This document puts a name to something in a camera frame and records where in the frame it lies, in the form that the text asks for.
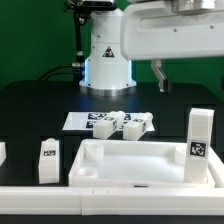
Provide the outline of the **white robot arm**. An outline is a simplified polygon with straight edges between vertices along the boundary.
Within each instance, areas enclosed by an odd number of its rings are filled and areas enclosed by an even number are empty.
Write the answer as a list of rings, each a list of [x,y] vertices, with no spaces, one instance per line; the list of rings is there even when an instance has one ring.
[[[224,55],[224,0],[128,0],[125,9],[93,10],[91,53],[80,87],[116,96],[136,86],[133,60],[149,60],[162,92],[164,59]]]

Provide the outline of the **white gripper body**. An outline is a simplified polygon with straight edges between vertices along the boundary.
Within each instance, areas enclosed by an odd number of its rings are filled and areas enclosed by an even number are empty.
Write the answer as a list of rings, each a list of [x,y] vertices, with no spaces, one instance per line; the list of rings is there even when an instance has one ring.
[[[120,46],[128,60],[224,55],[224,0],[135,2],[123,12]]]

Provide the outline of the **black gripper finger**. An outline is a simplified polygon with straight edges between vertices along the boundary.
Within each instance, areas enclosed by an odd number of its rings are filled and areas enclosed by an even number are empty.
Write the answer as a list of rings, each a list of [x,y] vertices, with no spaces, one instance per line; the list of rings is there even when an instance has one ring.
[[[162,68],[162,61],[155,59],[151,61],[151,68],[159,81],[159,89],[163,93],[170,91],[170,82]]]

